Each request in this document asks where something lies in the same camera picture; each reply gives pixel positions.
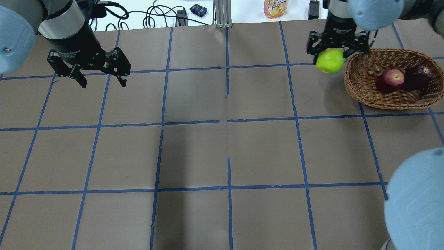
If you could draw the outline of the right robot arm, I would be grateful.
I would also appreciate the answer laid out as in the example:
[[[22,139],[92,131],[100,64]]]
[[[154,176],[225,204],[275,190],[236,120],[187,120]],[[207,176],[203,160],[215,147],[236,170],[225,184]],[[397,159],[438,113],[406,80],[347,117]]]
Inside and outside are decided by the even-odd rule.
[[[318,64],[329,48],[368,55],[370,31],[397,19],[426,18],[443,35],[442,0],[326,0],[328,16],[322,33],[311,31],[306,52]],[[383,250],[443,249],[443,148],[432,148],[406,159],[387,186],[384,218],[390,239]]]

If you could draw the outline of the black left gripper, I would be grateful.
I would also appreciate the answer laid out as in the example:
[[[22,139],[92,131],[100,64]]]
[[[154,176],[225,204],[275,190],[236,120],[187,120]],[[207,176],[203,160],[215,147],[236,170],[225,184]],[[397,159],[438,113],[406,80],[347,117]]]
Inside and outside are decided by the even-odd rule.
[[[87,79],[81,70],[99,70],[116,76],[122,87],[127,86],[131,71],[127,56],[119,47],[106,52],[88,24],[61,39],[40,33],[51,44],[52,49],[46,60],[57,76],[74,79],[82,88],[86,88]]]

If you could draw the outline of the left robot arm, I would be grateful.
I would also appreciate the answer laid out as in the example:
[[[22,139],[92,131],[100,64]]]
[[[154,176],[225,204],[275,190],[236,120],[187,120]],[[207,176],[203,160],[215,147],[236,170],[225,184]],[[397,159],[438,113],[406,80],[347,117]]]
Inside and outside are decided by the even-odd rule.
[[[121,48],[106,52],[90,27],[90,19],[102,18],[107,7],[122,8],[104,0],[2,0],[1,74],[20,69],[35,46],[36,35],[52,48],[46,61],[59,77],[69,77],[85,88],[84,70],[98,70],[127,85],[131,63]]]

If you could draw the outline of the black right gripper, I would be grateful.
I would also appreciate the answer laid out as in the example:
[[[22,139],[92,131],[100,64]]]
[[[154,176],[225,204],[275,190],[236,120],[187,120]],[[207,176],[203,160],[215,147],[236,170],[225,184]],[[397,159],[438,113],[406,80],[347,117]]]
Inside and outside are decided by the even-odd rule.
[[[352,17],[338,17],[329,12],[322,33],[310,31],[306,53],[313,55],[313,64],[321,52],[327,48],[343,48],[343,57],[348,58],[355,53],[368,53],[370,50],[368,31],[356,33],[357,25]]]

